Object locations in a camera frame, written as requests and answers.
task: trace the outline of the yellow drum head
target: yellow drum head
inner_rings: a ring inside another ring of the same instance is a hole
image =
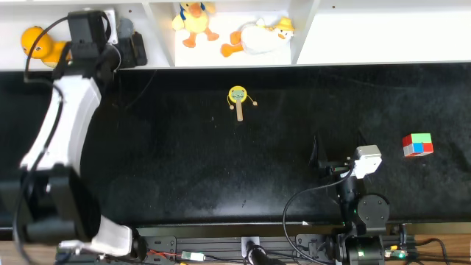
[[[229,99],[231,102],[236,103],[238,100],[244,102],[247,99],[247,91],[240,85],[237,85],[229,90]]]

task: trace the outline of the duck's orange foot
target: duck's orange foot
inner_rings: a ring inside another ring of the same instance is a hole
[[[217,39],[219,39],[219,34],[214,33],[214,32],[208,34],[208,40],[209,41],[215,41]]]
[[[229,57],[230,55],[232,55],[233,53],[233,47],[229,44],[222,44],[221,46],[221,53],[222,53],[222,56],[224,57]]]
[[[240,43],[241,40],[242,40],[242,32],[237,31],[237,32],[230,33],[230,43],[232,45],[236,45]]]
[[[187,39],[183,41],[183,45],[187,46],[188,48],[194,48],[196,47],[196,42],[191,39]]]

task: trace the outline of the white plush duck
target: white plush duck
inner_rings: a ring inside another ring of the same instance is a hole
[[[271,52],[286,45],[294,35],[291,19],[281,18],[280,23],[274,27],[267,27],[261,18],[257,23],[248,23],[240,31],[231,33],[230,44],[221,47],[224,57],[234,52],[245,51],[248,54],[263,54]]]

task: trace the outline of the black tabletop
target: black tabletop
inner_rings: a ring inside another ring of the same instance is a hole
[[[314,136],[337,159],[353,154],[360,131],[382,152],[365,183],[389,200],[391,222],[469,221],[470,67],[121,71],[91,121],[82,179],[120,223],[280,222],[291,195],[329,181],[308,165]],[[242,122],[226,99],[234,85],[258,102],[243,103]],[[49,97],[21,73],[0,74],[0,175],[30,148]],[[435,152],[404,158],[402,137],[420,132]],[[288,219],[340,222],[333,195],[300,197]]]

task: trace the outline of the duck's orange beak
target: duck's orange beak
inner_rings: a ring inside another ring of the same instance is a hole
[[[188,10],[190,11],[190,14],[195,18],[199,18],[201,16],[202,10],[200,3],[192,4]]]

